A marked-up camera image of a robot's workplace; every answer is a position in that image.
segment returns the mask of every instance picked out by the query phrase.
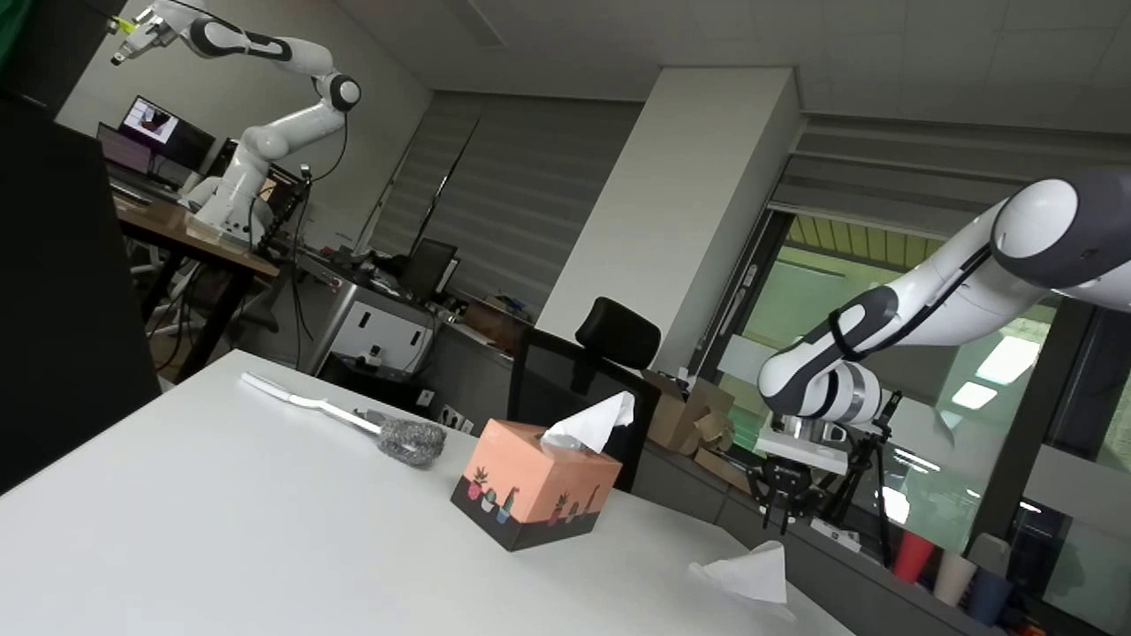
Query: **robotic arm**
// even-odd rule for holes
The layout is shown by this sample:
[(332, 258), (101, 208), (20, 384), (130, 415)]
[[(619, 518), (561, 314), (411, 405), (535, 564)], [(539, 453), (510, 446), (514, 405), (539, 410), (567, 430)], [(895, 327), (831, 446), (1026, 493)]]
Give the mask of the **robotic arm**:
[(264, 127), (248, 127), (223, 181), (206, 181), (190, 199), (206, 199), (197, 221), (232, 232), (248, 245), (262, 240), (262, 221), (252, 217), (255, 194), (269, 167), (345, 125), (359, 101), (359, 85), (338, 74), (332, 53), (309, 39), (245, 32), (206, 11), (206, 0), (156, 0), (133, 19), (117, 19), (120, 51), (111, 64), (133, 61), (156, 45), (184, 41), (197, 55), (264, 55), (293, 74), (311, 79), (318, 101), (280, 117)]
[(886, 391), (864, 358), (967, 343), (1047, 294), (1131, 310), (1131, 170), (1078, 170), (1023, 188), (910, 274), (865, 289), (772, 358), (761, 391), (788, 425), (865, 426)]

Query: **white table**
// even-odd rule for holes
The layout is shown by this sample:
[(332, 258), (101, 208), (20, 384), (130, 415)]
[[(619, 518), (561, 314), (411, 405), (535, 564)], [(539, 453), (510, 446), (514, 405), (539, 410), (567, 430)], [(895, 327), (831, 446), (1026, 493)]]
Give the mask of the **white table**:
[(614, 493), (588, 536), (501, 550), (450, 492), (471, 437), (411, 469), (345, 425), (248, 391), (377, 405), (229, 354), (0, 499), (2, 636), (845, 632), (718, 595), (723, 530)]

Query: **white wall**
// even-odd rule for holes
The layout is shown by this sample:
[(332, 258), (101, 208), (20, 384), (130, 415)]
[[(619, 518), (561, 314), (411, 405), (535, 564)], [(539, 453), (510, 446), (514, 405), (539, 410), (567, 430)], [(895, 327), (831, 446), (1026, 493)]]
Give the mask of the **white wall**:
[[(248, 32), (313, 39), (337, 53), (338, 71), (359, 80), (364, 101), (350, 117), (350, 151), (313, 188), (305, 227), (309, 245), (354, 245), (431, 92), (343, 15), (337, 0), (212, 0), (207, 7)], [(200, 61), (178, 41), (111, 66), (111, 51), (114, 41), (105, 39), (61, 111), (58, 119), (65, 127), (91, 135), (99, 119), (117, 125), (133, 94), (149, 94), (217, 137), (238, 137), (248, 125), (269, 125), (313, 101), (309, 79), (288, 74), (269, 61)], [(338, 137), (325, 137), (283, 167), (296, 170), (309, 161), (313, 174), (325, 174), (337, 151)]]
[(574, 339), (595, 297), (660, 326), (653, 369), (707, 337), (799, 131), (791, 71), (660, 71), (539, 327)]

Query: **orange tissue box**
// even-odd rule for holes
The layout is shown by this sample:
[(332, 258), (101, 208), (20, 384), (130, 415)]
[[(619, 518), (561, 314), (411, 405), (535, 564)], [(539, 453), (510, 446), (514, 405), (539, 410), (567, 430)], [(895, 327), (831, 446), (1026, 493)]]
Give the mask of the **orange tissue box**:
[(487, 422), (451, 501), (521, 550), (599, 525), (623, 462), (588, 448), (542, 448), (547, 426)]

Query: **cardboard box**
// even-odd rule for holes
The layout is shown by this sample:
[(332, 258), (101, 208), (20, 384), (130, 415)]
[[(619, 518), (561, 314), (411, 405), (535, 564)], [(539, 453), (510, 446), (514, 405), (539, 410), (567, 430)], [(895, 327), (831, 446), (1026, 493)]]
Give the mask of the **cardboard box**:
[(678, 384), (660, 384), (659, 410), (650, 418), (646, 437), (660, 448), (672, 448), (678, 457), (694, 457), (703, 440), (695, 422), (707, 415), (723, 418), (735, 402), (735, 397), (722, 391), (712, 382), (695, 382), (685, 397)]
[(599, 525), (623, 462), (602, 453), (542, 448), (544, 426), (487, 422), (451, 501), (501, 548), (521, 550)]
[(754, 493), (749, 477), (735, 462), (727, 462), (727, 460), (707, 453), (707, 448), (695, 453), (695, 462), (707, 472), (722, 477), (727, 489)]

